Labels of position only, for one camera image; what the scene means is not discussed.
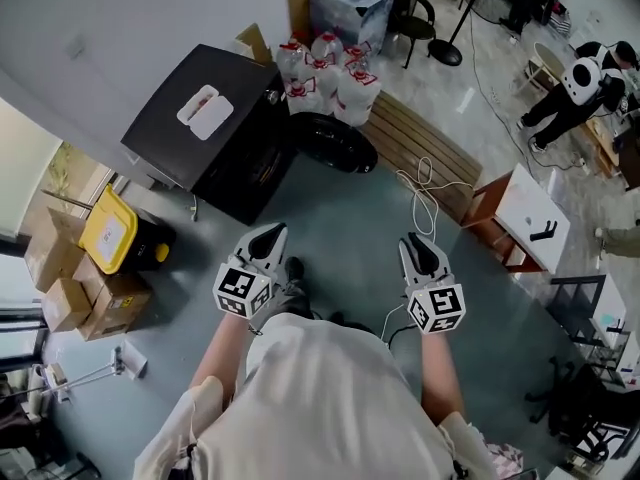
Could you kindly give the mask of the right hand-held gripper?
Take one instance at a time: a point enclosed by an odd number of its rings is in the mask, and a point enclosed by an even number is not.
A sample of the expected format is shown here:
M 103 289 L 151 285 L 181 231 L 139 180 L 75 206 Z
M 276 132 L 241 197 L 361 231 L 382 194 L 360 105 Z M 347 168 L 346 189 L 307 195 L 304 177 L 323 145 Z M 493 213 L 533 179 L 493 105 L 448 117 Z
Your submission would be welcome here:
M 399 240 L 398 250 L 409 316 L 423 335 L 456 329 L 466 315 L 466 304 L 448 256 L 423 235 L 410 232 L 408 239 Z

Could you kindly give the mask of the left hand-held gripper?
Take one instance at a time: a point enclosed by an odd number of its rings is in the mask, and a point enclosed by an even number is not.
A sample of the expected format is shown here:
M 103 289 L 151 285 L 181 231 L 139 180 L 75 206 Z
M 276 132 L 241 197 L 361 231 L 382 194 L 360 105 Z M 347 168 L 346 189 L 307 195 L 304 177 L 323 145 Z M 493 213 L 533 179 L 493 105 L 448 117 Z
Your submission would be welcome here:
M 259 226 L 241 237 L 214 281 L 219 310 L 251 320 L 270 303 L 287 239 L 285 223 Z

